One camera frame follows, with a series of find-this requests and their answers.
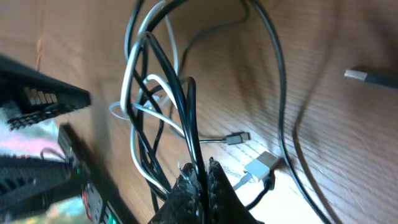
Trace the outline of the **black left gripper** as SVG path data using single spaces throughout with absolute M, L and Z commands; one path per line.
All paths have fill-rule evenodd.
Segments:
M 21 129 L 91 105 L 84 89 L 1 56 L 1 109 L 9 129 Z M 1 221 L 45 213 L 82 196 L 93 223 L 136 223 L 116 184 L 70 124 L 60 126 L 65 161 L 1 156 Z

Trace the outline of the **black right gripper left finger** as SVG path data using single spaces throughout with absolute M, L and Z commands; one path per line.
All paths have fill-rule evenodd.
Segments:
M 172 191 L 158 212 L 149 221 L 155 223 L 203 223 L 202 190 L 191 163 L 184 165 Z

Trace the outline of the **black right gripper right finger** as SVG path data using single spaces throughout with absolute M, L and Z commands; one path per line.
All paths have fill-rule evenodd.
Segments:
M 233 190 L 221 164 L 209 158 L 207 175 L 209 223 L 258 224 Z

